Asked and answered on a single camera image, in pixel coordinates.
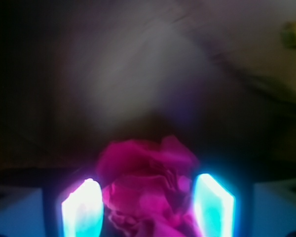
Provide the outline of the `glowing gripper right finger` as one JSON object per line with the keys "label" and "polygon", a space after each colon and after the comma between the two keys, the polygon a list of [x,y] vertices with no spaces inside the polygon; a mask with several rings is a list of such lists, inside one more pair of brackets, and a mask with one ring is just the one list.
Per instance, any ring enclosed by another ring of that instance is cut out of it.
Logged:
{"label": "glowing gripper right finger", "polygon": [[233,236],[235,196],[208,173],[195,180],[193,210],[203,237]]}

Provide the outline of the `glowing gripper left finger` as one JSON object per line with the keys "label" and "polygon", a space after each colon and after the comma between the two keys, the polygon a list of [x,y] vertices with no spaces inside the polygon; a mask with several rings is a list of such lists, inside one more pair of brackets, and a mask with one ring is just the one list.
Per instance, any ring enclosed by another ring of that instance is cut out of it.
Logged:
{"label": "glowing gripper left finger", "polygon": [[61,203],[63,236],[98,237],[104,219],[104,203],[100,184],[85,179]]}

